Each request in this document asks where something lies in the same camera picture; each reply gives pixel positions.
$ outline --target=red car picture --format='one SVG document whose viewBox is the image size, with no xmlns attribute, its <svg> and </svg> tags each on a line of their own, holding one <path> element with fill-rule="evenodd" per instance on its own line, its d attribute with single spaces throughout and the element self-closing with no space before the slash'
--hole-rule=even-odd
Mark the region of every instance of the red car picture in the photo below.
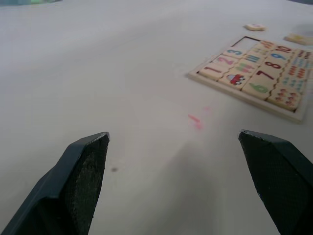
<svg viewBox="0 0 313 235">
<path fill-rule="evenodd" d="M 245 80 L 244 76 L 240 74 L 228 75 L 227 78 L 230 81 L 230 83 L 234 85 L 240 85 L 241 81 Z"/>
</svg>

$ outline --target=number 7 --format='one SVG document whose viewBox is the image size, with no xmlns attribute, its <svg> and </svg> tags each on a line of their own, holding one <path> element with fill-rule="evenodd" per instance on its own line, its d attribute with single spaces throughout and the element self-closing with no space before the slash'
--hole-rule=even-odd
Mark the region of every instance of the number 7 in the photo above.
<svg viewBox="0 0 313 235">
<path fill-rule="evenodd" d="M 267 73 L 265 73 L 265 72 L 263 72 L 263 71 L 261 71 L 261 70 L 259 70 L 256 74 L 257 74 L 257 75 L 264 74 L 265 76 L 267 76 L 267 77 L 269 77 L 270 79 L 274 80 L 273 77 L 269 76 Z"/>
</svg>

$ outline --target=dark spot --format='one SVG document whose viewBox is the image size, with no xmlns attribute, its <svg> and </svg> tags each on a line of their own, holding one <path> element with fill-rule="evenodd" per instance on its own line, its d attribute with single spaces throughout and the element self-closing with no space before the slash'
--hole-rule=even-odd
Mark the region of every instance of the dark spot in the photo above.
<svg viewBox="0 0 313 235">
<path fill-rule="evenodd" d="M 111 172 L 117 172 L 117 171 L 118 171 L 117 167 L 112 167 L 111 168 Z"/>
</svg>

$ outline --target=wooden puzzle board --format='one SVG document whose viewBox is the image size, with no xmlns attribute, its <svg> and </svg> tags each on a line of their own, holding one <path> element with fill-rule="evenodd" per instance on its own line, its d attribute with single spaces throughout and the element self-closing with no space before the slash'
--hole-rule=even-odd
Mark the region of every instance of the wooden puzzle board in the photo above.
<svg viewBox="0 0 313 235">
<path fill-rule="evenodd" d="M 313 53 L 242 37 L 188 76 L 247 103 L 301 123 L 313 85 Z"/>
</svg>

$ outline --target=white table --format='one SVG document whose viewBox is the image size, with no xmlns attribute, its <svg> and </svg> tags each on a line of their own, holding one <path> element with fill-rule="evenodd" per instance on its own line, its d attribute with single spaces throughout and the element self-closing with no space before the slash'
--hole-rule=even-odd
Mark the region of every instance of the white table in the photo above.
<svg viewBox="0 0 313 235">
<path fill-rule="evenodd" d="M 294 124 L 185 74 L 240 35 L 296 46 L 282 38 L 312 18 L 286 0 L 0 8 L 0 230 L 71 142 L 109 131 L 90 235 L 278 235 L 237 135 L 276 135 L 312 161 L 312 106 Z"/>
</svg>

